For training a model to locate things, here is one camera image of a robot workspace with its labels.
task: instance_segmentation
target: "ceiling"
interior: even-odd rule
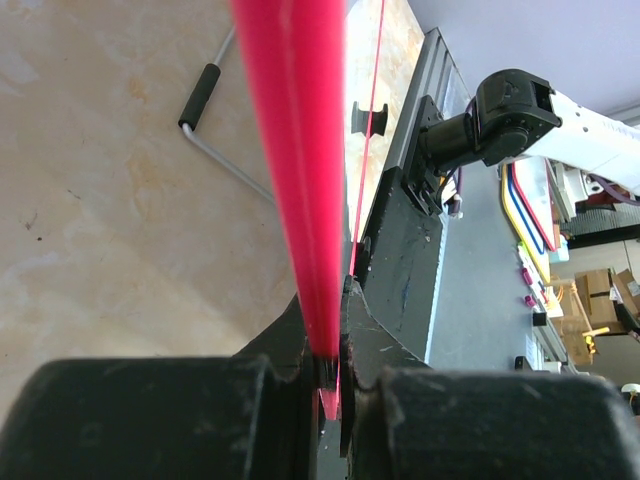
[[[440,28],[472,92],[489,74],[515,67],[600,113],[640,103],[638,1],[409,3],[425,32]]]

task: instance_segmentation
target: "robotic arm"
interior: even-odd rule
[[[491,166],[543,156],[640,194],[640,131],[581,107],[522,70],[487,77],[471,111],[427,129],[419,145],[436,172],[476,160]]]

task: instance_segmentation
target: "red string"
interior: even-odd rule
[[[356,223],[353,229],[353,246],[351,247],[351,262],[349,274],[353,275],[356,266],[356,248],[358,246],[358,231],[360,230],[360,214],[362,213],[362,197],[364,195],[364,179],[367,173],[367,160],[369,159],[369,142],[371,140],[371,124],[373,122],[373,101],[376,96],[376,80],[378,79],[378,60],[380,59],[380,43],[382,41],[382,24],[384,21],[384,0],[380,7],[380,25],[378,26],[378,45],[376,47],[376,59],[373,67],[373,86],[371,88],[371,103],[369,105],[369,118],[367,119],[367,133],[364,142],[364,158],[362,159],[362,173],[360,174],[360,190],[356,207]]]

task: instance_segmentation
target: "black foam grip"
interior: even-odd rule
[[[198,79],[198,83],[196,83],[187,104],[184,106],[184,110],[182,110],[180,120],[178,120],[180,128],[182,128],[182,125],[186,123],[191,127],[191,130],[196,129],[198,121],[204,111],[204,107],[207,105],[209,97],[211,97],[213,89],[216,87],[216,83],[218,83],[219,78],[220,67],[213,63],[205,65],[202,70],[202,74]]]

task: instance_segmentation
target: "beige stone floor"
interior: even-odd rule
[[[348,21],[365,32],[349,42],[348,120],[371,98],[379,5]],[[389,134],[364,218],[423,39],[406,0],[387,12]],[[0,421],[48,360],[232,354],[291,299],[275,208],[176,124],[231,23],[222,0],[0,0]],[[222,70],[198,133],[270,189],[236,48]],[[353,215],[364,139],[347,136]]]

